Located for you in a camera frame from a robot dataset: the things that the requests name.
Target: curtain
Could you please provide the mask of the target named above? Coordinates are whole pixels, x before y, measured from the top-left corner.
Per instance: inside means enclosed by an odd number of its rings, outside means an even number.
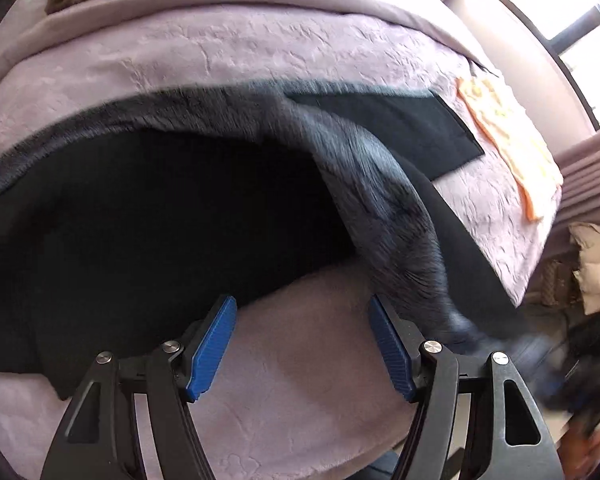
[[[564,176],[562,201],[543,259],[570,250],[569,224],[600,225],[600,132],[554,157]]]

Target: metal screw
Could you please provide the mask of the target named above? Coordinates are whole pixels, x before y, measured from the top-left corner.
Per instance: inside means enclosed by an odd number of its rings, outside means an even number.
[[[177,341],[165,341],[162,343],[162,350],[167,352],[167,354],[173,354],[180,350],[180,343]]]
[[[113,354],[111,352],[100,352],[96,357],[96,362],[99,365],[105,365],[112,359],[113,359]]]
[[[509,357],[504,352],[494,352],[493,360],[496,361],[499,365],[505,365],[509,362]]]
[[[425,341],[423,346],[424,349],[430,354],[442,352],[442,345],[437,341]]]

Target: orange cloth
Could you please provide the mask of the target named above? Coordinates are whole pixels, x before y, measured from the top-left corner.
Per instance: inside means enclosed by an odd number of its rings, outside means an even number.
[[[526,218],[541,219],[562,174],[511,88],[494,76],[458,80],[458,93],[518,183]]]

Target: black felt fabric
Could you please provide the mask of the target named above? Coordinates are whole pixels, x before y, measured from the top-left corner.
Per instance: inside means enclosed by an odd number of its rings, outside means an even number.
[[[245,305],[354,254],[311,157],[273,142],[74,142],[0,195],[0,219],[0,312],[17,320],[0,352],[18,341],[0,370],[43,371],[61,397],[104,349],[144,354],[223,292]]]
[[[430,180],[457,170],[484,150],[437,94],[288,94],[297,103],[346,118],[401,153]]]
[[[528,332],[524,317],[460,219],[414,164],[397,152],[392,155],[431,216],[445,262],[449,296],[458,310],[493,338],[513,339]]]

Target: beige cushion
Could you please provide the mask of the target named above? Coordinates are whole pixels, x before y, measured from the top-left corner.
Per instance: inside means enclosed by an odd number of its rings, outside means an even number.
[[[580,284],[584,311],[600,310],[600,226],[576,222],[569,226],[571,241],[580,246],[580,270],[574,275]]]

